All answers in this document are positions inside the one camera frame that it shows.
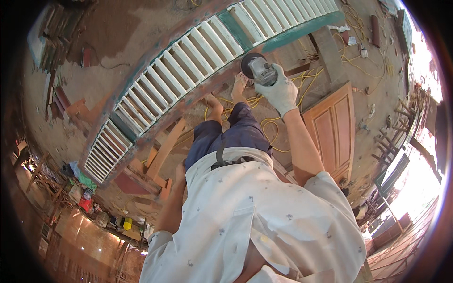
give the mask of navy shorts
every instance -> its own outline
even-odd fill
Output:
[[[225,133],[219,122],[213,120],[204,121],[195,127],[193,143],[185,163],[186,171],[206,154],[217,151],[224,141],[225,148],[254,148],[271,156],[272,147],[246,103],[234,105],[228,122],[231,126]]]

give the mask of green cloth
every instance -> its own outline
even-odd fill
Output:
[[[94,193],[94,191],[97,188],[97,185],[90,178],[88,178],[83,172],[80,172],[78,179],[79,179],[80,183],[87,186]]]

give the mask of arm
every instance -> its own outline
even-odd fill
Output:
[[[324,171],[324,165],[299,110],[288,111],[283,120],[288,130],[294,177],[300,186],[304,186],[308,179]]]
[[[154,232],[168,231],[176,233],[183,218],[183,195],[186,188],[186,175],[183,163],[176,167],[176,181],[171,189],[164,207],[159,213],[159,217],[154,226]]]
[[[262,86],[255,83],[255,90],[267,98],[285,122],[288,129],[294,176],[297,183],[303,186],[308,179],[324,171],[324,166],[296,106],[296,86],[284,75],[280,65],[272,64],[272,66],[277,71],[275,84]]]

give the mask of work glove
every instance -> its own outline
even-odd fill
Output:
[[[280,117],[292,109],[297,109],[297,88],[294,83],[284,75],[283,68],[272,64],[277,70],[277,81],[272,86],[262,86],[255,83],[255,91],[264,96],[269,103],[279,112]]]

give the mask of foot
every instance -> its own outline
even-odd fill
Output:
[[[247,78],[242,72],[236,75],[234,78],[233,91],[231,92],[231,98],[233,103],[245,102],[248,104],[247,99],[242,95],[249,78]]]
[[[243,72],[240,72],[234,77],[233,90],[235,90],[237,94],[242,94],[248,81],[249,78],[247,78],[247,76],[244,75]]]
[[[206,103],[207,106],[209,106],[209,108],[211,108],[212,111],[220,113],[223,112],[222,104],[220,104],[219,100],[217,100],[217,98],[215,98],[215,96],[212,95],[212,93],[208,94],[208,96],[206,97]]]

